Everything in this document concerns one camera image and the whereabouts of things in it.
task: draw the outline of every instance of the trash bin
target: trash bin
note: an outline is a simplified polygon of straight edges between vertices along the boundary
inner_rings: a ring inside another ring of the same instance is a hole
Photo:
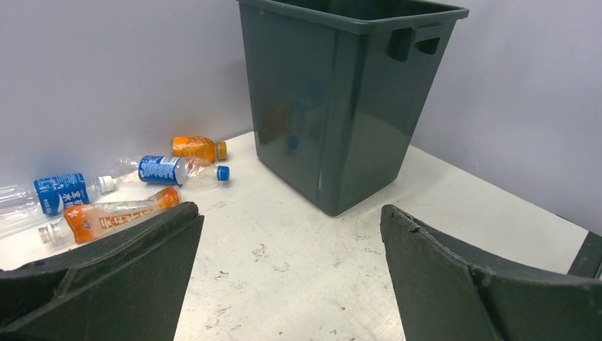
[[[257,155],[328,215],[392,183],[457,20],[416,0],[237,0]]]

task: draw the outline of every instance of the plastic bottle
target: plastic bottle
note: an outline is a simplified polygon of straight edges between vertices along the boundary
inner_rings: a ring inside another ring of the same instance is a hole
[[[209,162],[223,161],[228,157],[226,142],[213,142],[203,136],[179,136],[171,140],[174,156],[196,156]]]
[[[177,188],[168,187],[145,200],[71,207],[58,222],[38,228],[38,234],[43,244],[85,244],[139,224],[180,202]]]
[[[115,190],[116,179],[101,176],[88,182],[81,173],[71,173],[51,178],[37,179],[29,184],[0,188],[0,221],[8,219],[15,211],[41,207],[45,215],[56,215],[65,208],[85,205],[101,195]]]
[[[144,156],[140,161],[123,158],[119,161],[120,173],[137,171],[138,179],[144,183],[161,185],[184,185],[186,188],[210,189],[230,179],[230,168],[215,166],[198,157]],[[125,175],[124,182],[132,181]]]

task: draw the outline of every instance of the gray wall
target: gray wall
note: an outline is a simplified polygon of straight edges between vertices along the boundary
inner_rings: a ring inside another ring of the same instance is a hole
[[[601,5],[447,2],[414,145],[602,233]],[[0,183],[248,131],[247,91],[234,0],[0,0]]]

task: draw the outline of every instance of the orange bottle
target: orange bottle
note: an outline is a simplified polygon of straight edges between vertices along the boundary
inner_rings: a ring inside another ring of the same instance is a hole
[[[185,158],[196,156],[209,162],[223,161],[228,157],[226,142],[213,142],[203,136],[181,136],[171,140],[171,150],[174,156]]]

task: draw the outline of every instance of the table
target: table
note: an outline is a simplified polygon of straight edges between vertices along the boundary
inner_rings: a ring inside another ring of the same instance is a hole
[[[328,217],[258,161],[252,133],[227,143],[230,184],[182,189],[206,219],[176,340],[403,340],[379,227],[388,203],[489,252],[564,274],[587,235],[413,147],[394,183]],[[132,185],[104,201],[156,190]]]

